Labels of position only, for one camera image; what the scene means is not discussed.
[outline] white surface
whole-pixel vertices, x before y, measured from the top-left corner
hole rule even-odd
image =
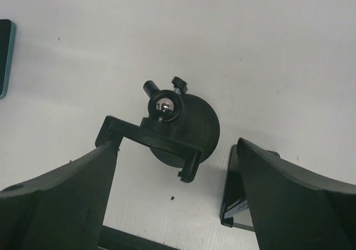
[[[356,0],[0,1],[18,26],[1,188],[92,150],[108,114],[139,124],[143,83],[174,75],[216,110],[219,145],[184,184],[125,140],[106,225],[186,250],[257,249],[218,217],[239,137],[356,184]]]

